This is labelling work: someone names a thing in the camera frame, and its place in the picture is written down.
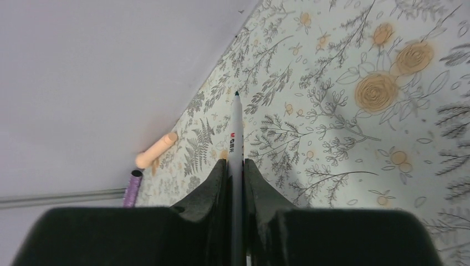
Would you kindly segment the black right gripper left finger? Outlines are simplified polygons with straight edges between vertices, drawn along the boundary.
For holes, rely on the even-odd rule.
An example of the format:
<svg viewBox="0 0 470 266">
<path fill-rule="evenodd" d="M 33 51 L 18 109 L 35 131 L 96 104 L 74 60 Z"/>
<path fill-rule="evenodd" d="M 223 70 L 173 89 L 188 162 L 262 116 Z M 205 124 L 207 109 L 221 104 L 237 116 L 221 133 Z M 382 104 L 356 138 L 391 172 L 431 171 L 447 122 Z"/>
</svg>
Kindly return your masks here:
<svg viewBox="0 0 470 266">
<path fill-rule="evenodd" d="M 43 214 L 14 265 L 227 265 L 227 163 L 169 207 L 62 207 Z"/>
</svg>

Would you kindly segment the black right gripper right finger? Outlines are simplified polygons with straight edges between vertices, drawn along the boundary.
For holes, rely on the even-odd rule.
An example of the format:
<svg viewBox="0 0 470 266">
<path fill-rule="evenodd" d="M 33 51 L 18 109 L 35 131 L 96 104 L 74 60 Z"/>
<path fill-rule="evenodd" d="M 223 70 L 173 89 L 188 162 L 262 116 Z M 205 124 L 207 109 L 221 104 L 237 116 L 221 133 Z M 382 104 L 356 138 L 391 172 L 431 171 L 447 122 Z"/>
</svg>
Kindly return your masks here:
<svg viewBox="0 0 470 266">
<path fill-rule="evenodd" d="M 244 163 L 252 265 L 441 265 L 411 213 L 298 208 L 272 187 L 253 160 Z"/>
</svg>

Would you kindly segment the green marker pen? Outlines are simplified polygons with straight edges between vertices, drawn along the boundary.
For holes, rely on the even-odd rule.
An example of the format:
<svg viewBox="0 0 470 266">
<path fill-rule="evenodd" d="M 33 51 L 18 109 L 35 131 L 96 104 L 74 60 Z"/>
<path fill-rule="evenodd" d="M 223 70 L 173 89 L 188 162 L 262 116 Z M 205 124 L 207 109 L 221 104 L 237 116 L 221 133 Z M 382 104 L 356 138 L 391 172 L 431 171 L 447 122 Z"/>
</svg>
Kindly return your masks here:
<svg viewBox="0 0 470 266">
<path fill-rule="evenodd" d="M 242 104 L 239 92 L 236 91 L 232 103 L 227 156 L 228 177 L 232 181 L 231 265 L 245 265 L 246 263 L 243 244 L 243 161 Z"/>
</svg>

